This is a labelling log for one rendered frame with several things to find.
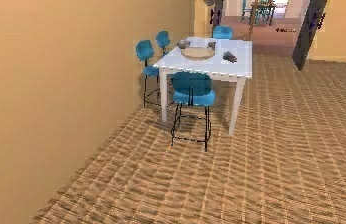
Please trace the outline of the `blue stool black legs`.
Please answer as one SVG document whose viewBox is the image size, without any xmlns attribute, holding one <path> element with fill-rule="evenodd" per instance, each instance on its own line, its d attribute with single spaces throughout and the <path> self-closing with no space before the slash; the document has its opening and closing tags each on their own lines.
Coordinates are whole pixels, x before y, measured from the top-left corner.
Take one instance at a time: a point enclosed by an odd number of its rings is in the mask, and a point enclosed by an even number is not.
<svg viewBox="0 0 346 224">
<path fill-rule="evenodd" d="M 233 30 L 228 26 L 216 26 L 213 29 L 212 37 L 215 39 L 228 39 L 233 37 Z"/>
<path fill-rule="evenodd" d="M 162 49 L 162 55 L 165 56 L 168 53 L 166 47 L 171 43 L 168 32 L 165 30 L 160 31 L 156 35 L 156 42 L 157 45 Z"/>
<path fill-rule="evenodd" d="M 141 40 L 136 44 L 137 58 L 144 63 L 142 74 L 144 77 L 144 92 L 143 92 L 143 107 L 152 102 L 148 100 L 148 97 L 154 93 L 157 97 L 160 97 L 160 88 L 156 87 L 151 92 L 147 92 L 147 79 L 149 77 L 156 78 L 156 84 L 159 84 L 159 69 L 149 64 L 148 61 L 154 56 L 154 49 L 150 40 Z M 152 103 L 153 105 L 159 105 L 158 101 Z"/>
<path fill-rule="evenodd" d="M 198 72 L 177 72 L 172 75 L 171 82 L 173 86 L 173 102 L 176 103 L 174 121 L 171 128 L 171 145 L 174 145 L 175 139 L 187 140 L 204 144 L 204 151 L 208 150 L 208 141 L 211 138 L 212 126 L 210 120 L 210 107 L 215 101 L 215 91 L 213 90 L 213 81 L 209 75 Z M 203 107 L 204 117 L 192 115 L 183 115 L 182 106 Z M 176 131 L 181 124 L 182 118 L 191 118 L 205 121 L 205 131 L 203 139 L 192 139 L 183 136 L 177 136 Z"/>
</svg>

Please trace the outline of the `beige round plate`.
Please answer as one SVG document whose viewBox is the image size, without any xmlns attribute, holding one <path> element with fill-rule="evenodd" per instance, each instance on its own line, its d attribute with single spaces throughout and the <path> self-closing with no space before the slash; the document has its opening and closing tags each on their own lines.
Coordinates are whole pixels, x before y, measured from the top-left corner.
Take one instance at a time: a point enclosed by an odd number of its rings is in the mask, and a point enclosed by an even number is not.
<svg viewBox="0 0 346 224">
<path fill-rule="evenodd" d="M 212 48 L 188 47 L 181 50 L 181 54 L 189 60 L 207 60 L 215 55 Z"/>
</svg>

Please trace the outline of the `white square table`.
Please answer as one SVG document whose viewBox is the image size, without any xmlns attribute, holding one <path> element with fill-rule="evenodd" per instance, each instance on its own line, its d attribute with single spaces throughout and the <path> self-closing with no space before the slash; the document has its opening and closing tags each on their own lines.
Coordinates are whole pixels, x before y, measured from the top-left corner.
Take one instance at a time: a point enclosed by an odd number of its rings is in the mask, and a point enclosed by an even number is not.
<svg viewBox="0 0 346 224">
<path fill-rule="evenodd" d="M 206 47 L 209 42 L 215 41 L 215 55 L 208 60 L 191 61 L 182 56 L 181 50 L 175 47 L 154 64 L 154 67 L 159 69 L 161 119 L 163 122 L 167 121 L 167 75 L 178 71 L 206 73 L 213 80 L 236 83 L 229 119 L 229 134 L 232 135 L 245 83 L 252 78 L 252 42 L 202 37 L 188 37 L 187 40 L 191 42 L 191 47 Z M 235 63 L 223 59 L 226 51 L 237 58 Z"/>
</svg>

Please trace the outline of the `dark grey small object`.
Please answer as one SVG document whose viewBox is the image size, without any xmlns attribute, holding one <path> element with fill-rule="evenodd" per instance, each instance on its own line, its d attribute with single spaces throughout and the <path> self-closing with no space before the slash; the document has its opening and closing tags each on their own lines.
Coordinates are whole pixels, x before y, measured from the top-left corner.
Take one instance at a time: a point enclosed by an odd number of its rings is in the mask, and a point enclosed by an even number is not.
<svg viewBox="0 0 346 224">
<path fill-rule="evenodd" d="M 229 51 L 223 53 L 223 59 L 231 63 L 235 63 L 237 61 L 237 58 Z"/>
</svg>

